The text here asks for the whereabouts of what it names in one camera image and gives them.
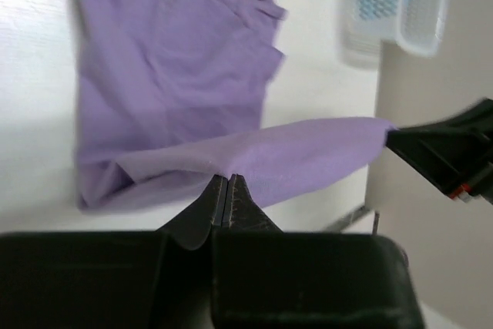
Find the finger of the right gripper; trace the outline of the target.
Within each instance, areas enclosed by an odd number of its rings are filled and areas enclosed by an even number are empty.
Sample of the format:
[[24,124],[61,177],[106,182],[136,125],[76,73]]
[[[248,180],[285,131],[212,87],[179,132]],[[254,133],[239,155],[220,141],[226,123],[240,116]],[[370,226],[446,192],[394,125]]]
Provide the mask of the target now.
[[492,100],[456,116],[387,132],[386,147],[450,199],[492,202]]

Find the purple t shirt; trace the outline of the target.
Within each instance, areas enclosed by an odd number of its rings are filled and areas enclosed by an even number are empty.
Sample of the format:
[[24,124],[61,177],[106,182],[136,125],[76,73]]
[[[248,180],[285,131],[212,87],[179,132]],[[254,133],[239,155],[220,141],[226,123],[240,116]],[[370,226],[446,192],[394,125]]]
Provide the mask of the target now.
[[79,205],[160,205],[241,175],[272,206],[321,190],[377,158],[383,119],[262,128],[283,53],[274,0],[79,0]]

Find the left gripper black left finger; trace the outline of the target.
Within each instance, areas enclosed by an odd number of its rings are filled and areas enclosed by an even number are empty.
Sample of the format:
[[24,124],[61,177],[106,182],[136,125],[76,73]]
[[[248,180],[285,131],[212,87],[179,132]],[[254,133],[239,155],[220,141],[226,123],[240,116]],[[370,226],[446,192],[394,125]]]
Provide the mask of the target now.
[[225,195],[225,179],[212,178],[157,230],[2,234],[1,326],[158,328],[209,275]]

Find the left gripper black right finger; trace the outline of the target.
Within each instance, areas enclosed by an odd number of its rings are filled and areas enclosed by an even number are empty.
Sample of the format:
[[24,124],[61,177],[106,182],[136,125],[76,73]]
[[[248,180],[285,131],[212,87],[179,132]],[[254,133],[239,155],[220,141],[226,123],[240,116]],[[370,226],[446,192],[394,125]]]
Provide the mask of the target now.
[[423,328],[403,250],[362,233],[288,233],[228,182],[212,235],[211,318],[217,328]]

